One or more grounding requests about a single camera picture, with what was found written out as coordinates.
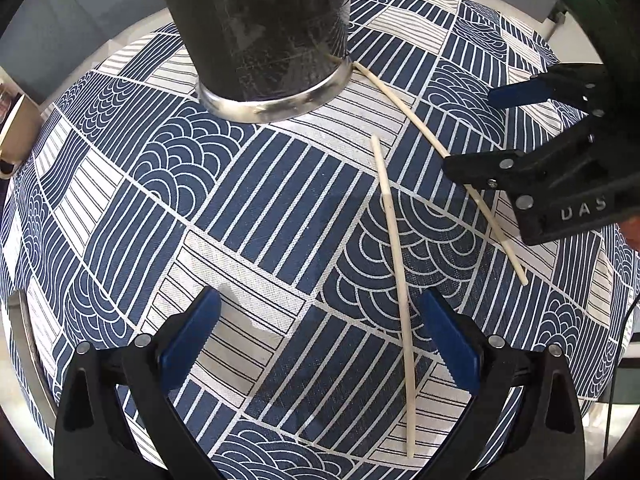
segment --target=silver rivet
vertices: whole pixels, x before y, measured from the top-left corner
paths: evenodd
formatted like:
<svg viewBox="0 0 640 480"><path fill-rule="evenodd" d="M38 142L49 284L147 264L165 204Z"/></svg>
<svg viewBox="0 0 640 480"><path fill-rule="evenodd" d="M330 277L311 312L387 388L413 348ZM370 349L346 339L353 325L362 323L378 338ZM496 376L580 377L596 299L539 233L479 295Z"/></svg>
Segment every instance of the silver rivet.
<svg viewBox="0 0 640 480"><path fill-rule="evenodd" d="M82 341L78 346L76 346L76 352L80 355L86 354L91 349L91 343L87 341Z"/></svg>
<svg viewBox="0 0 640 480"><path fill-rule="evenodd" d="M502 348L505 345L504 339L497 334L489 336L487 341L494 348Z"/></svg>
<svg viewBox="0 0 640 480"><path fill-rule="evenodd" d="M149 343L151 343L151 336L149 334L140 334L133 340L133 344L138 348L144 348Z"/></svg>
<svg viewBox="0 0 640 480"><path fill-rule="evenodd" d="M518 209L531 209L533 207L533 197L531 195L521 195L516 199Z"/></svg>
<svg viewBox="0 0 640 480"><path fill-rule="evenodd" d="M549 353L553 357L560 357L562 355L562 349L560 348L560 345L553 343L552 345L549 345Z"/></svg>

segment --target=tablecloth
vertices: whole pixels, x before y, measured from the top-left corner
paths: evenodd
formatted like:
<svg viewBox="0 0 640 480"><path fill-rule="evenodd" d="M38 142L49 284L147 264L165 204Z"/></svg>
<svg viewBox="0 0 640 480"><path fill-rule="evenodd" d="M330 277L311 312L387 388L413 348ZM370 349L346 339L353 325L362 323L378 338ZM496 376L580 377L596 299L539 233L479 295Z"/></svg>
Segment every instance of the tablecloth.
<svg viewBox="0 0 640 480"><path fill-rule="evenodd" d="M557 59L524 23L469 0L351 0L349 50L452 153L527 152L581 117L558 102L487 105L489 88ZM362 76L324 107L264 125L212 116L195 84L169 23L56 100L12 180L0 300L27 290L56 397L79 342L153 333L209 284L222 318L171 399L225 476L414 475L469 396L414 311L418 444L405 456L398 303L370 134L382 141L412 301L437 286L486 334L518 348L559 344L583 410L599 396L640 288L639 258L616 226L532 248L516 239L521 286L440 157ZM517 237L506 197L483 195ZM143 455L159 462L126 387L118 393ZM481 463L499 450L519 394Z"/></svg>

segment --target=blue gripper pad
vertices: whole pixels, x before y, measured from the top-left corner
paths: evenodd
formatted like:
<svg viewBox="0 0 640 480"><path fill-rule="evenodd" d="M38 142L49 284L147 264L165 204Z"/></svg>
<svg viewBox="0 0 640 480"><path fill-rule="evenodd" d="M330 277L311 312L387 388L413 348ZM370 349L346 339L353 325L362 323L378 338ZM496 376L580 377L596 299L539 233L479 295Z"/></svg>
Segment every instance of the blue gripper pad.
<svg viewBox="0 0 640 480"><path fill-rule="evenodd" d="M489 90L489 106L504 110L516 106L543 103L553 97L553 90L540 78Z"/></svg>
<svg viewBox="0 0 640 480"><path fill-rule="evenodd" d="M425 290L418 311L456 386L475 395L480 388L480 356L455 322L458 314L439 292Z"/></svg>
<svg viewBox="0 0 640 480"><path fill-rule="evenodd" d="M215 288L204 290L194 303L195 309L158 359L160 388L165 394L182 386L220 319L222 302Z"/></svg>

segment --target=dark metallic cup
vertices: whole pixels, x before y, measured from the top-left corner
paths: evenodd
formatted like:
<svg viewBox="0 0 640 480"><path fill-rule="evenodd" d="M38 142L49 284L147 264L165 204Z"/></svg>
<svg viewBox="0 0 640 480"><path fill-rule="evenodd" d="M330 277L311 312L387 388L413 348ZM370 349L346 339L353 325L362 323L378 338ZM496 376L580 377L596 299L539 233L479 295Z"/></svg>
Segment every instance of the dark metallic cup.
<svg viewBox="0 0 640 480"><path fill-rule="evenodd" d="M202 104L243 123L280 121L337 96L351 76L350 0L166 0Z"/></svg>

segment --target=silver rim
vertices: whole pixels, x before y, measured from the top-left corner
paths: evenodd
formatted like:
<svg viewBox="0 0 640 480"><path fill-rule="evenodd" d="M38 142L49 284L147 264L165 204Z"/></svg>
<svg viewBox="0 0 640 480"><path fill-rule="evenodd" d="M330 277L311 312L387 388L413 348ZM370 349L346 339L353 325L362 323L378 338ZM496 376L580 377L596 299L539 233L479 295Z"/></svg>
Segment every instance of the silver rim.
<svg viewBox="0 0 640 480"><path fill-rule="evenodd" d="M299 94L270 101L232 101L215 95L198 82L202 105L212 114L237 123L272 123L309 113L336 97L349 82L353 66L343 59L327 79Z"/></svg>

